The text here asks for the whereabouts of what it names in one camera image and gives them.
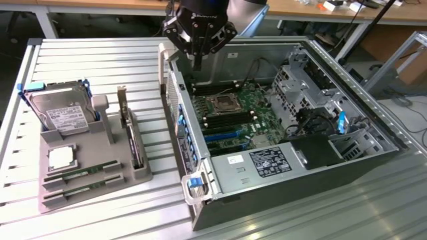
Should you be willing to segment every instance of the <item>motherboard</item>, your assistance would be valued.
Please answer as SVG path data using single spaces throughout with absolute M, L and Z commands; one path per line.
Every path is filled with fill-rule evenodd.
M 262 87 L 248 82 L 224 88 L 210 88 L 190 99 L 210 156 L 277 144 L 285 130 Z

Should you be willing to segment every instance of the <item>table leg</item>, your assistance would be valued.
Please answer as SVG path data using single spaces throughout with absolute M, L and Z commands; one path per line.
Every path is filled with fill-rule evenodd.
M 43 37 L 46 39 L 57 39 L 58 34 L 55 32 L 54 25 L 53 25 L 51 19 L 49 17 L 47 8 L 38 7 L 37 10 L 34 11 L 34 15 L 37 17 L 38 24 L 41 26 Z
M 354 45 L 362 31 L 366 29 L 369 23 L 365 22 L 365 23 L 360 23 L 357 25 L 357 27 L 354 28 L 344 46 L 341 47 L 336 57 L 334 57 L 334 60 L 337 61 L 340 58 L 342 58 L 342 56 L 348 53 L 349 49 L 352 48 L 352 46 Z

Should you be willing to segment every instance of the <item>circuit board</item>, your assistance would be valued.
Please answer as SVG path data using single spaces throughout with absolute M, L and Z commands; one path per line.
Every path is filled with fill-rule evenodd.
M 237 136 L 233 138 L 226 138 L 221 140 L 205 141 L 208 150 L 212 156 L 221 155 L 224 153 L 240 152 L 244 150 L 250 150 L 264 146 L 270 146 L 278 143 L 278 141 L 285 136 L 285 130 L 278 123 L 278 119 L 270 109 L 268 104 L 268 99 L 265 98 L 265 92 L 260 86 L 254 83 L 246 83 L 244 87 L 233 93 L 218 93 L 206 96 L 192 96 L 192 106 L 200 123 L 200 128 L 202 131 L 204 139 L 206 136 L 214 136 L 224 134 L 221 129 L 205 129 L 201 124 L 202 118 L 217 115 L 226 115 L 228 112 L 218 113 L 218 107 L 216 106 L 214 99 L 220 97 L 228 97 L 226 101 L 229 106 L 237 100 L 237 112 L 253 111 L 256 119 L 248 123 L 236 124 L 226 128 L 226 132 L 237 132 Z

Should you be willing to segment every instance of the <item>metal table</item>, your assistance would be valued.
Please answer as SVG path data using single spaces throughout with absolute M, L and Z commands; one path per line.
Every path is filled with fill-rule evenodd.
M 11 93 L 0 130 L 1 239 L 427 239 L 425 158 L 410 150 L 352 184 L 192 232 L 157 79 L 164 38 L 47 39 L 29 45 L 15 83 L 86 78 L 117 110 L 126 85 L 153 180 L 37 212 L 38 122 Z

